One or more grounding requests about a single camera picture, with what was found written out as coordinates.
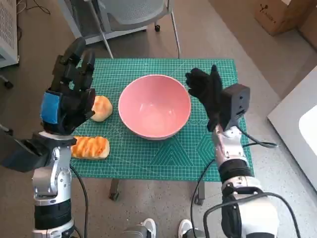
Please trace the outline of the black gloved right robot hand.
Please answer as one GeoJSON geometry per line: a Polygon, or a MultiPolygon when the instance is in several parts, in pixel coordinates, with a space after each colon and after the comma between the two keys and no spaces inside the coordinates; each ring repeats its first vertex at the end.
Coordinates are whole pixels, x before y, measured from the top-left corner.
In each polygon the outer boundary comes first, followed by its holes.
{"type": "Polygon", "coordinates": [[[212,65],[209,74],[199,68],[193,68],[185,76],[186,84],[189,87],[188,93],[197,98],[204,106],[209,118],[207,129],[212,132],[219,123],[220,94],[222,91],[222,80],[217,66],[212,65]]]}

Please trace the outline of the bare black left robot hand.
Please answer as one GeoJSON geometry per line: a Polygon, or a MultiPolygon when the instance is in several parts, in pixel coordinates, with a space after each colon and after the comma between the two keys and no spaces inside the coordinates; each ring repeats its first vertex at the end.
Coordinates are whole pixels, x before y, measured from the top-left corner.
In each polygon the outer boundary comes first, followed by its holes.
{"type": "Polygon", "coordinates": [[[90,119],[95,101],[91,88],[95,53],[87,51],[86,41],[75,39],[63,55],[56,58],[51,86],[44,93],[40,117],[44,131],[57,135],[70,135],[90,119]]]}

